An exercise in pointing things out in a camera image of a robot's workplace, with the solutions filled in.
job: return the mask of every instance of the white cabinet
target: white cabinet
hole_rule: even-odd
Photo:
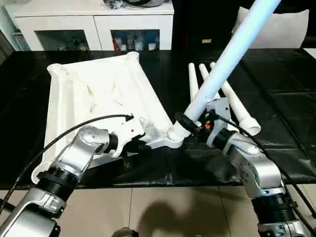
[[[101,50],[93,16],[16,17],[31,50]]]
[[[171,0],[116,10],[102,0],[32,0],[5,8],[31,50],[171,49]]]
[[[95,16],[102,50],[114,50],[114,41],[119,39],[129,48],[128,39],[134,40],[137,50],[138,37],[142,38],[142,48],[148,49],[148,44],[154,44],[158,49],[171,49],[172,15],[139,15],[139,16]]]

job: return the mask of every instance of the white pipe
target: white pipe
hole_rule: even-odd
[[[207,103],[214,98],[225,80],[232,73],[280,1],[256,0],[254,2],[248,15],[218,59],[215,68],[209,74],[208,79],[203,83],[194,100],[187,107],[185,115],[191,120],[196,122],[201,116]],[[177,139],[183,139],[190,134],[179,122],[175,123],[173,131],[170,131],[169,134],[171,133],[176,133],[172,136]]]
[[[193,101],[198,92],[198,79],[196,69],[193,63],[189,63],[189,82],[190,82],[190,99]]]
[[[198,66],[198,68],[199,68],[199,70],[200,70],[200,72],[202,74],[203,80],[205,81],[207,79],[207,77],[208,77],[208,74],[209,74],[208,71],[207,71],[206,66],[203,63],[201,63]],[[216,95],[214,96],[213,100],[220,99],[220,98],[221,98],[221,96],[218,93],[216,93]],[[232,126],[230,124],[227,125],[227,129],[230,130],[230,131],[238,131],[238,129],[236,127],[234,127],[234,126]]]
[[[199,68],[199,71],[200,71],[201,74],[202,74],[203,80],[205,81],[205,80],[207,79],[208,75],[209,75],[209,72],[208,72],[206,66],[205,66],[203,63],[201,63],[201,64],[198,66],[198,68]],[[215,99],[220,99],[220,98],[221,98],[221,97],[220,97],[220,95],[219,95],[218,92],[217,92],[217,93],[215,94],[213,100],[215,100]]]
[[[210,66],[211,69],[213,69],[215,67],[215,63],[212,62]],[[225,81],[222,85],[222,91],[228,98],[229,104],[239,122],[240,127],[245,129],[252,136],[257,135],[261,130],[259,123],[255,118],[250,116],[249,112],[227,81]]]

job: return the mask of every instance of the white plastic tray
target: white plastic tray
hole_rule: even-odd
[[[165,134],[172,123],[150,85],[139,61],[139,54],[97,59],[71,64],[52,64],[50,97],[47,113],[45,145],[56,136],[85,120],[112,114],[133,114],[145,129],[142,140],[152,148],[179,147]],[[124,118],[111,118],[91,125],[113,132],[125,123]],[[32,173],[47,170],[55,157],[70,143],[76,132],[61,139],[42,157],[41,164]],[[107,155],[95,156],[91,167],[118,159]]]

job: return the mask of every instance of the white cushion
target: white cushion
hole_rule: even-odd
[[[233,32],[236,32],[248,12],[248,9],[239,8]],[[309,12],[304,10],[298,13],[272,14],[250,48],[301,47],[307,31]]]

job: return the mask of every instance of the table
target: table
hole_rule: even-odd
[[[188,63],[208,65],[220,51],[184,54],[143,52],[140,63],[167,114],[190,102]],[[14,52],[1,66],[0,189],[43,147],[52,63],[116,56],[113,51]],[[257,138],[298,183],[316,183],[316,60],[303,49],[252,49],[229,82],[262,127]],[[87,172],[79,188],[238,185],[236,171],[217,149],[185,140],[172,150],[159,148],[133,157],[124,170],[118,160]],[[30,173],[19,187],[31,185]]]

